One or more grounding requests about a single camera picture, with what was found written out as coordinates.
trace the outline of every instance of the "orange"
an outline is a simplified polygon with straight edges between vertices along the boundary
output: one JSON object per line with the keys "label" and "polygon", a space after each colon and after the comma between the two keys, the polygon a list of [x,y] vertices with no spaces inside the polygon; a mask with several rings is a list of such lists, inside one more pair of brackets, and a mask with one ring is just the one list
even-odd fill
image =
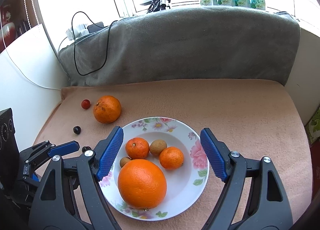
{"label": "orange", "polygon": [[159,156],[162,167],[167,170],[178,169],[183,164],[183,153],[177,147],[168,147],[164,149]]}
{"label": "orange", "polygon": [[99,98],[93,108],[93,115],[98,122],[109,124],[118,119],[121,114],[121,104],[113,96]]}
{"label": "orange", "polygon": [[137,159],[126,163],[120,170],[118,188],[129,206],[151,209],[163,201],[167,193],[167,181],[157,165]]}
{"label": "orange", "polygon": [[140,137],[130,139],[125,145],[125,151],[131,159],[145,159],[149,150],[148,142]]}

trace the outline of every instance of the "black cable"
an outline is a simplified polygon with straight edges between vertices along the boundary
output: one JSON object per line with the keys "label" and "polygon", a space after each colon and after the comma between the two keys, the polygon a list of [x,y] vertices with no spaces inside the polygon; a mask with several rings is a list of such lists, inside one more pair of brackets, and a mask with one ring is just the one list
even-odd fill
{"label": "black cable", "polygon": [[151,0],[151,5],[148,8],[148,13],[157,12],[160,10],[160,0]]}
{"label": "black cable", "polygon": [[[91,23],[93,23],[93,24],[94,24],[95,26],[97,26],[97,27],[100,27],[100,28],[106,28],[106,27],[107,27],[107,26],[102,27],[102,26],[96,25],[96,24],[89,18],[89,16],[88,16],[85,12],[83,12],[83,11],[78,11],[78,12],[76,12],[76,13],[73,15],[72,20],[71,20],[71,29],[72,29],[73,38],[75,38],[75,32],[73,31],[73,18],[74,18],[75,15],[78,14],[78,13],[84,13],[84,14],[87,16],[87,18],[91,21]],[[74,59],[74,61],[75,61],[76,70],[77,70],[77,72],[78,72],[78,74],[79,74],[80,76],[87,76],[87,75],[89,75],[89,74],[91,74],[91,73],[94,73],[94,72],[102,69],[103,66],[105,65],[105,63],[107,62],[110,29],[111,29],[112,25],[113,25],[115,22],[118,22],[118,20],[113,21],[113,22],[111,23],[111,25],[109,25],[108,38],[107,38],[107,48],[106,48],[106,58],[105,58],[105,60],[104,60],[104,63],[102,64],[102,66],[101,66],[100,68],[97,68],[97,69],[95,69],[95,70],[93,70],[93,71],[91,71],[91,72],[88,72],[88,73],[86,73],[86,74],[81,74],[81,73],[79,72],[79,70],[78,70],[78,67],[77,67],[77,63],[76,63],[76,38],[75,38],[75,42],[74,42],[75,47],[74,47],[74,50],[73,50],[73,59]]]}

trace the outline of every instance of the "blue textured pad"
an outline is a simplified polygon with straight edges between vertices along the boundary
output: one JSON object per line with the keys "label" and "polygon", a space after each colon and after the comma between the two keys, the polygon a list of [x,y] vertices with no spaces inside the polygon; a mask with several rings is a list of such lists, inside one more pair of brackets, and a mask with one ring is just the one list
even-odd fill
{"label": "blue textured pad", "polygon": [[71,141],[68,143],[64,143],[62,145],[58,145],[56,147],[53,147],[50,149],[50,152],[48,152],[49,157],[53,157],[55,155],[64,156],[69,153],[74,153],[78,151],[80,148],[80,145],[76,141]]}
{"label": "blue textured pad", "polygon": [[200,133],[200,142],[212,166],[214,174],[224,182],[228,177],[225,161],[204,129],[201,130]]}
{"label": "blue textured pad", "polygon": [[120,127],[111,139],[99,161],[97,178],[99,181],[107,176],[123,142],[123,129]]}

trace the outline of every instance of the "beige cloth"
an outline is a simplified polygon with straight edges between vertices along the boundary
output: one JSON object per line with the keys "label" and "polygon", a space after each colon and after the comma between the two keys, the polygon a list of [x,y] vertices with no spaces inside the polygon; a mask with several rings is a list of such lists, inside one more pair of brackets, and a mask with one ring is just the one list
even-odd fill
{"label": "beige cloth", "polygon": [[[56,145],[76,140],[80,146],[95,147],[115,125],[163,116],[180,120],[197,133],[209,127],[218,140],[244,157],[271,157],[289,197],[296,221],[311,201],[312,169],[307,136],[298,112],[284,87],[269,80],[197,79],[145,82],[108,87],[68,87],[62,89],[61,105],[53,112],[38,135],[36,143],[50,140]],[[122,113],[109,125],[98,123],[80,103],[94,104],[101,96],[120,100]],[[73,133],[79,125],[80,135]],[[66,157],[80,155],[77,153]],[[245,188],[234,222],[244,213],[250,180]],[[223,183],[212,169],[208,183],[196,201],[182,214],[163,221],[146,222],[129,218],[111,208],[123,230],[201,229],[221,193]],[[89,222],[81,192],[76,190],[81,217]]]}

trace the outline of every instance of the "floral plate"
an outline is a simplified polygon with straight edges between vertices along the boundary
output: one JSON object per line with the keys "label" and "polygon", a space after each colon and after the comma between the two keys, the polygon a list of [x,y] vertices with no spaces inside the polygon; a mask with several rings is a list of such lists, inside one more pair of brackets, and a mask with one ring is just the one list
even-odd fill
{"label": "floral plate", "polygon": [[[124,141],[108,174],[100,181],[100,187],[108,202],[122,214],[145,221],[158,221],[174,217],[187,210],[201,195],[208,180],[209,161],[200,144],[200,138],[189,126],[167,117],[148,117],[123,127]],[[167,180],[167,194],[161,204],[148,211],[133,209],[120,196],[117,181],[120,159],[127,156],[125,144],[134,137],[142,137],[151,144],[163,139],[169,146],[178,147],[184,154],[183,165],[174,170],[164,169],[159,159],[148,155],[163,171]]]}

